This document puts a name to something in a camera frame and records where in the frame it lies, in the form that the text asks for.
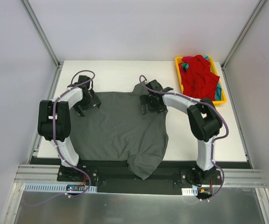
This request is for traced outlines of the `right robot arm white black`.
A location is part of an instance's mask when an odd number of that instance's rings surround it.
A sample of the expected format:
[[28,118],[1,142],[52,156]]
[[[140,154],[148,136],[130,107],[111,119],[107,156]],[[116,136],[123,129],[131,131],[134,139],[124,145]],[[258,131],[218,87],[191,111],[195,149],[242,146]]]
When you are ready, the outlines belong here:
[[156,80],[140,83],[148,90],[147,95],[140,96],[143,114],[165,112],[167,107],[172,107],[188,115],[191,132],[198,140],[198,157],[194,175],[198,183],[208,183],[215,171],[213,143],[223,126],[223,120],[217,114],[213,102],[209,98],[188,97],[170,87],[163,88]]

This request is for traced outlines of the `dark grey t shirt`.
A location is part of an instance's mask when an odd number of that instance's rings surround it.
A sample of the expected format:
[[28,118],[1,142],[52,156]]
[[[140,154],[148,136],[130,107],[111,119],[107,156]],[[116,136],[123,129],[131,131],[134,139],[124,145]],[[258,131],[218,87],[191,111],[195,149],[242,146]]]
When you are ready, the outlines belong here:
[[167,145],[166,112],[142,113],[140,96],[148,91],[137,84],[132,92],[98,92],[99,108],[78,116],[70,110],[70,139],[82,160],[126,161],[145,180],[162,162]]

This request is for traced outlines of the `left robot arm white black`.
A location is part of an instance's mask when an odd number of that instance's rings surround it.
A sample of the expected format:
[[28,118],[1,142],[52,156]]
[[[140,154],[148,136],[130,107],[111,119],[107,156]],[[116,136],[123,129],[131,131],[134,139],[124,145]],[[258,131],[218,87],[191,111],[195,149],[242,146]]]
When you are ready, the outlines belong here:
[[93,79],[84,75],[68,85],[64,93],[52,100],[42,100],[39,104],[38,134],[57,150],[62,166],[70,167],[68,177],[75,182],[83,178],[84,171],[78,166],[80,156],[70,140],[70,111],[83,117],[87,110],[99,108],[100,105],[101,101],[93,90]]

